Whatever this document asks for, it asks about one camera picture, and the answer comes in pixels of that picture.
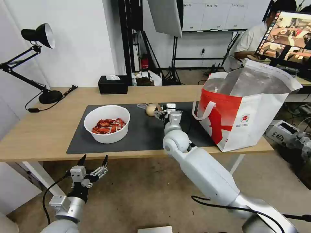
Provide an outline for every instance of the black desk lamp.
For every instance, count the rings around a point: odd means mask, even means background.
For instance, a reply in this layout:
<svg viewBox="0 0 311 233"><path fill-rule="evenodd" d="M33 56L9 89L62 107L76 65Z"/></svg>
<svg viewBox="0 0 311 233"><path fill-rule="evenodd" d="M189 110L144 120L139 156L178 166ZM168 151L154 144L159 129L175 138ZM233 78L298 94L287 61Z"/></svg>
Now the black desk lamp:
<svg viewBox="0 0 311 233"><path fill-rule="evenodd" d="M33 44L33 46L30 49L26 50L25 52L21 53L20 55L14 57L13 59L0 64L0 69L40 89L42 91L42 94L39 96L40 103L52 104L52 103L56 103L60 101L63 98L63 95L60 91L51 91L46 88L46 85L30 80L13 71L15 67L23 64L29 59L40 54L42 46L38 45L37 42L40 42L41 44L45 45L48 48L51 48L51 49L55 48L55 40L53 38L53 32L52 32L51 27L49 26L49 24L44 23L44 24L41 24L39 27L37 27L36 30L23 29L21 31L21 34L22 34L22 37L25 40L30 41L30 43ZM17 58L25 55L26 53L30 51L34 51L35 54L32 54L28 58L16 61Z"/></svg>

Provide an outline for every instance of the tissue box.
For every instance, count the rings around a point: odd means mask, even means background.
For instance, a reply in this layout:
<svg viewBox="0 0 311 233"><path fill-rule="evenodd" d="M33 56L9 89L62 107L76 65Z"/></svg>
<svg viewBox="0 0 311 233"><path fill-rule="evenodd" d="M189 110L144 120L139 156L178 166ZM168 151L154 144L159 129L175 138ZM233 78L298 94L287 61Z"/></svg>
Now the tissue box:
<svg viewBox="0 0 311 233"><path fill-rule="evenodd" d="M107 80L106 76L101 76L98 81L100 94L127 94L127 76L118 75L118 77L120 80Z"/></svg>

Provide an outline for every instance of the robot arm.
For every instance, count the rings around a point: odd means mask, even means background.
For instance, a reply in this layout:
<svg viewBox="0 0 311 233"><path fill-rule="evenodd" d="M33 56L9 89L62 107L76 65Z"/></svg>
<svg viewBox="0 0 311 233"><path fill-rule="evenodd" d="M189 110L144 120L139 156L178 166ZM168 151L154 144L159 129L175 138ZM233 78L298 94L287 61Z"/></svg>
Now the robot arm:
<svg viewBox="0 0 311 233"><path fill-rule="evenodd" d="M88 172L83 166L85 158L86 155L70 169L72 191L67 196L53 196L50 200L49 205L55 208L58 220L48 225L41 233L79 233L77 224L82 218L88 190L108 172L108 156L105 157L102 166L92 172Z"/></svg>
<svg viewBox="0 0 311 233"><path fill-rule="evenodd" d="M297 233L296 228L275 208L263 200L243 195L236 186L232 175L207 151L196 147L189 140L188 135L179 126L180 111L171 110L167 113L165 110L160 110L159 112L162 114L158 113L155 116L166 122L163 139L165 152L176 159L182 171L207 198L223 206L246 208L266 214L282 227L281 229L274 221L264 215L234 210L233 212L241 218L247 219L242 227L243 232Z"/></svg>

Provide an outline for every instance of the shopping bag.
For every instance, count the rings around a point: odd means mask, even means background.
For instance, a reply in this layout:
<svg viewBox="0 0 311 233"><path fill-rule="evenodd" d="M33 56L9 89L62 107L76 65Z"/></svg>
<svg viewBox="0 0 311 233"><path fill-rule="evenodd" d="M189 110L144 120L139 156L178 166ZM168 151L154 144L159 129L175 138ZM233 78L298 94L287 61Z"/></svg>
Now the shopping bag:
<svg viewBox="0 0 311 233"><path fill-rule="evenodd" d="M299 88L290 74L248 61L244 68L212 74L192 114L221 151L254 146L288 94Z"/></svg>

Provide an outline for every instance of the lamp shade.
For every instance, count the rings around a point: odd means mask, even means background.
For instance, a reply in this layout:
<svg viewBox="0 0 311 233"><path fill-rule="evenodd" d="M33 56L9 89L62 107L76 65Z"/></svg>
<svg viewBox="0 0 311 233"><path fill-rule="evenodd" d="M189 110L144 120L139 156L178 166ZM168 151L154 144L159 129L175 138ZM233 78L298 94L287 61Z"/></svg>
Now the lamp shade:
<svg viewBox="0 0 311 233"><path fill-rule="evenodd" d="M23 29L21 31L22 37L28 41L38 41L48 48L55 48L55 40L53 37L53 32L49 24L44 23L37 27L36 30L33 29Z"/></svg>

